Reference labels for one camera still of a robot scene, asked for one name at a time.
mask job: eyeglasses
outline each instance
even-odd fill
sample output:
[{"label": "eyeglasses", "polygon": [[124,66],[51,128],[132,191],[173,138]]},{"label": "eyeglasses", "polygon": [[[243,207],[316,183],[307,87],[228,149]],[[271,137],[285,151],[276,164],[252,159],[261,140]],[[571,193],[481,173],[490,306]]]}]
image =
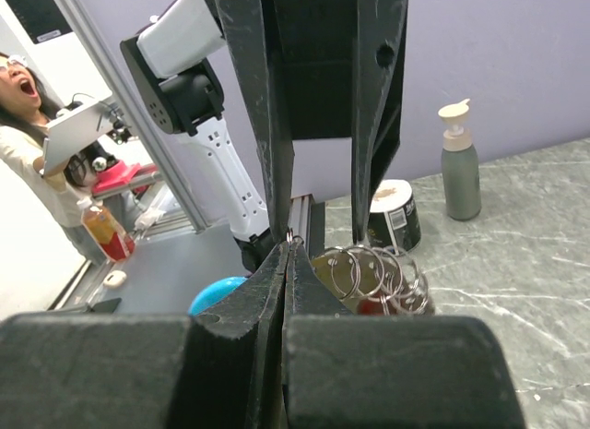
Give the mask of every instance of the eyeglasses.
[{"label": "eyeglasses", "polygon": [[27,59],[22,55],[10,55],[6,62],[0,65],[0,73],[6,72],[9,66],[27,67]]}]

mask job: pump bottle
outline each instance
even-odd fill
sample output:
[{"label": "pump bottle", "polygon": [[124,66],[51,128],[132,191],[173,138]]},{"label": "pump bottle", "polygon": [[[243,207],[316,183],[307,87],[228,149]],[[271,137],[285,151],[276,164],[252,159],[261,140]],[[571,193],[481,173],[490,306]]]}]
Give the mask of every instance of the pump bottle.
[{"label": "pump bottle", "polygon": [[463,127],[469,113],[469,99],[449,104],[439,111],[448,125],[442,148],[442,183],[446,212],[454,220],[471,220],[481,211],[478,153],[471,131]]}]

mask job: small white object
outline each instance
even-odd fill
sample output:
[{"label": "small white object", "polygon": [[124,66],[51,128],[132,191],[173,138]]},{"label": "small white object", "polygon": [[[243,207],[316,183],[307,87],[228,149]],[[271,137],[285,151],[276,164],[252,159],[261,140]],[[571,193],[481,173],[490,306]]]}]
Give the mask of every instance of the small white object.
[{"label": "small white object", "polygon": [[104,278],[102,284],[109,289],[116,289],[121,286],[125,280],[127,280],[127,274],[122,270],[114,270]]},{"label": "small white object", "polygon": [[80,210],[88,209],[92,206],[92,199],[90,197],[84,197],[81,200],[79,200],[76,204],[80,208]]},{"label": "small white object", "polygon": [[372,199],[371,214],[401,209],[412,195],[412,186],[406,180],[383,180]]},{"label": "small white object", "polygon": [[92,162],[92,169],[97,173],[101,173],[102,171],[106,171],[108,164],[107,159],[104,157],[97,157]]},{"label": "small white object", "polygon": [[439,117],[448,124],[449,128],[444,131],[443,147],[451,152],[465,150],[473,144],[471,132],[463,128],[463,123],[469,114],[470,99],[465,99],[455,104],[448,104],[441,108]]},{"label": "small white object", "polygon": [[62,108],[57,112],[57,114],[55,115],[55,118],[59,118],[59,117],[63,117],[64,115],[68,115],[69,112],[70,112],[69,109]]},{"label": "small white object", "polygon": [[150,228],[156,221],[161,219],[165,213],[166,211],[161,209],[148,209],[146,212],[137,217],[135,223],[136,231],[145,231],[146,229]]}]

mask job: orange bottle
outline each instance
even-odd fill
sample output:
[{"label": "orange bottle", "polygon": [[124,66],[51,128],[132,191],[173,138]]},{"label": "orange bottle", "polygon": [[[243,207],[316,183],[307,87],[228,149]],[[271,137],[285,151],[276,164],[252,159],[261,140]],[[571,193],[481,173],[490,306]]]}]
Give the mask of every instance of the orange bottle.
[{"label": "orange bottle", "polygon": [[77,202],[82,209],[82,224],[102,252],[111,261],[122,261],[136,249],[136,244],[119,221],[104,206],[86,197]]}]

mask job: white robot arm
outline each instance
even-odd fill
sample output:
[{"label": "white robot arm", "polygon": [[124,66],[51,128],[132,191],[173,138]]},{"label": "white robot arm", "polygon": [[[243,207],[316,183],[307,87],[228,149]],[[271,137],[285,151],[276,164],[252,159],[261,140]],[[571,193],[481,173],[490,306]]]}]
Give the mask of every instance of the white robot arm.
[{"label": "white robot arm", "polygon": [[121,49],[154,122],[183,135],[195,152],[226,210],[244,265],[255,271],[274,243],[266,204],[233,147],[222,117],[223,89],[207,61],[224,44],[205,0],[176,0]]}]

